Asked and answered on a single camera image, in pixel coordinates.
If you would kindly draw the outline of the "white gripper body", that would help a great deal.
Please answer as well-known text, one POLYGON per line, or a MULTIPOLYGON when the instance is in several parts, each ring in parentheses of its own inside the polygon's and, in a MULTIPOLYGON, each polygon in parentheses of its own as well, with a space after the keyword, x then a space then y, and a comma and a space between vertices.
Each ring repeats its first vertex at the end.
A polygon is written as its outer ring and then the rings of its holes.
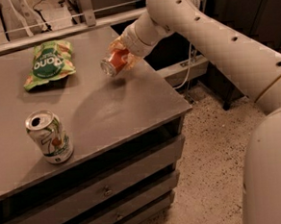
POLYGON ((137 36, 135 24, 127 26, 120 37, 125 48, 136 57, 146 57, 153 50, 137 36))

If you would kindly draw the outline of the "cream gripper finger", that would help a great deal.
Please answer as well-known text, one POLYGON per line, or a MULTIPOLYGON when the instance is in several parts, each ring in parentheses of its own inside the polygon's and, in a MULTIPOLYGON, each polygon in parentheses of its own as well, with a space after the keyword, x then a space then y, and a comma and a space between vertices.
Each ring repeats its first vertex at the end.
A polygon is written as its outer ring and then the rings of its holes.
POLYGON ((124 37, 116 38, 115 40, 113 40, 111 42, 111 44, 108 47, 108 51, 110 53, 114 52, 115 50, 122 50, 123 51, 125 49, 127 49, 127 46, 126 46, 126 41, 125 41, 124 37))
POLYGON ((141 60, 141 57, 137 57, 137 56, 129 53, 128 55, 124 56, 123 60, 125 61, 124 69, 130 70, 133 67, 135 67, 135 65, 141 60))

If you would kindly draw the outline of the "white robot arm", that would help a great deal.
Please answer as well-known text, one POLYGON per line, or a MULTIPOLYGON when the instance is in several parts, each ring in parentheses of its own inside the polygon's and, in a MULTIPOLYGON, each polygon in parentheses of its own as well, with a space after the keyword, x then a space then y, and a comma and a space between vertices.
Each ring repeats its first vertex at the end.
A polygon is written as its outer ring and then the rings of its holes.
POLYGON ((203 14, 199 0, 146 0, 146 12, 111 43, 129 63, 178 33, 267 117, 251 135, 243 174, 243 224, 281 224, 281 54, 203 14))

